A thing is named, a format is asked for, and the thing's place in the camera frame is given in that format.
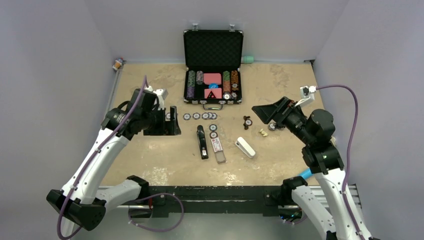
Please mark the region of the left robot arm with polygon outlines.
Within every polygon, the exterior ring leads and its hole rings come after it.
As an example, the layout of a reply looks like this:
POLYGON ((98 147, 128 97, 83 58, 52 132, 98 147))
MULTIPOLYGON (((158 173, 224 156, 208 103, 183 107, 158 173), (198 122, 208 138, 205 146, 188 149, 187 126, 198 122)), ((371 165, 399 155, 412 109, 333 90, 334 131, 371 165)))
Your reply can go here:
POLYGON ((70 239, 81 229, 93 230, 108 211, 124 203, 134 201, 142 205, 153 198, 149 183, 135 175, 108 189, 99 187, 116 157, 135 135, 181 134, 177 108, 172 106, 170 117, 166 116, 167 94, 165 89, 138 88, 130 100, 106 113, 80 167, 61 189, 52 189, 47 194, 47 202, 59 214, 56 230, 60 239, 70 239))

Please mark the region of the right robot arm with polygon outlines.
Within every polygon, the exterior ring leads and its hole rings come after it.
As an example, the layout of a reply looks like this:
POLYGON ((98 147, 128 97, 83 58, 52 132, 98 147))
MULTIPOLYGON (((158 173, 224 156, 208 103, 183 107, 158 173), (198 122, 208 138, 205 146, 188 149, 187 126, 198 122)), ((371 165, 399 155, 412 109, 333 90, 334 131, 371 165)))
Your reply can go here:
POLYGON ((256 105, 252 111, 264 123, 274 121, 277 129, 287 129, 302 143, 302 158, 318 181, 328 208, 313 196, 301 176, 283 180, 279 198, 297 204, 317 229, 322 240, 372 240, 347 186, 347 166, 331 142, 334 117, 324 109, 305 116, 293 100, 283 97, 273 104, 256 105))

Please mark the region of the white stapler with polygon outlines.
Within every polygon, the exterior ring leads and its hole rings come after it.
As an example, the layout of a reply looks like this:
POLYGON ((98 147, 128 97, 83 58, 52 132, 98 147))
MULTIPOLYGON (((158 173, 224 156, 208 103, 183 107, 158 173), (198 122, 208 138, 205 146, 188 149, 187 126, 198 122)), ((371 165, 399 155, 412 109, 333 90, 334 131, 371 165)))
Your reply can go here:
POLYGON ((247 143, 243 137, 238 137, 235 141, 235 145, 249 158, 253 158, 256 155, 256 151, 247 143))

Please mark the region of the black stapler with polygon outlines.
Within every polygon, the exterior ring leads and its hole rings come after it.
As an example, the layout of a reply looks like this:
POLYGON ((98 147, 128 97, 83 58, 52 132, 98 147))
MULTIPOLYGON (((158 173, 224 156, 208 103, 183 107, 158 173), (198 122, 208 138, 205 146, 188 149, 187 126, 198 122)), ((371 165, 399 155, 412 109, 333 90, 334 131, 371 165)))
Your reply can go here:
POLYGON ((207 149, 207 141, 205 130, 202 125, 198 125, 196 128, 197 140, 199 145, 200 157, 202 160, 209 158, 209 153, 207 149))

